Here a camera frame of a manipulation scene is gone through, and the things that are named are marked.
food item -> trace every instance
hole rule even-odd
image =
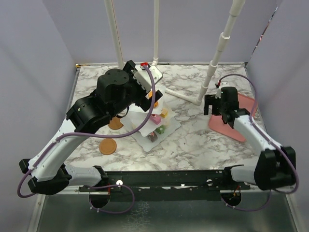
[[[157,125],[160,124],[161,121],[162,121],[162,119],[159,115],[151,115],[149,119]]]
[[[118,130],[123,127],[123,124],[120,122],[120,118],[113,117],[110,123],[108,124],[108,127],[112,130]]]
[[[165,131],[165,126],[162,125],[160,127],[158,127],[157,129],[155,129],[156,132],[158,132],[159,134],[163,134]]]
[[[166,118],[168,116],[168,113],[169,113],[168,110],[163,108],[160,116],[163,117],[163,118]]]
[[[110,155],[115,152],[117,143],[114,139],[103,139],[98,148],[102,154]]]
[[[155,142],[158,139],[158,136],[156,135],[156,133],[153,131],[151,133],[149,133],[147,135],[147,138],[151,141],[151,142]]]

gray floor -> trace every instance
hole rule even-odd
[[[262,205],[266,193],[243,193],[242,207]],[[112,203],[122,210],[129,203]],[[274,193],[269,206],[258,212],[239,212],[222,202],[137,202],[124,215],[90,210],[87,194],[47,197],[39,232],[294,232],[286,198]]]

green food item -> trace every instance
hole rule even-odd
[[[163,134],[165,131],[165,126],[162,125],[160,127],[158,127],[157,129],[155,129],[156,132],[158,132],[159,134]]]

pink food item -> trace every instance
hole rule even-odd
[[[159,115],[151,115],[150,120],[152,120],[155,124],[160,124],[161,117]]]

clear plastic container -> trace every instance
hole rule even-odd
[[[168,121],[176,115],[176,113],[173,112],[172,109],[165,102],[163,102],[163,108],[168,110],[168,115],[165,118],[162,117],[159,124],[155,124],[153,121],[148,120],[145,126],[140,129],[140,133],[142,134],[142,136],[146,137],[149,133],[153,132],[158,127],[164,124],[168,124]],[[125,116],[124,118],[129,118],[134,125],[138,126],[144,121],[146,116],[146,113],[134,112],[130,109],[127,116]]]
[[[127,116],[122,118],[120,122],[124,125],[127,131],[133,130],[133,124]],[[169,119],[169,125],[165,128],[163,134],[159,134],[156,131],[153,131],[157,135],[157,140],[152,142],[149,138],[142,136],[140,132],[137,132],[132,135],[132,137],[136,140],[136,142],[144,149],[144,151],[148,152],[157,146],[160,142],[165,140],[170,134],[172,134],[177,128],[180,127],[180,123],[176,121],[174,117]]]

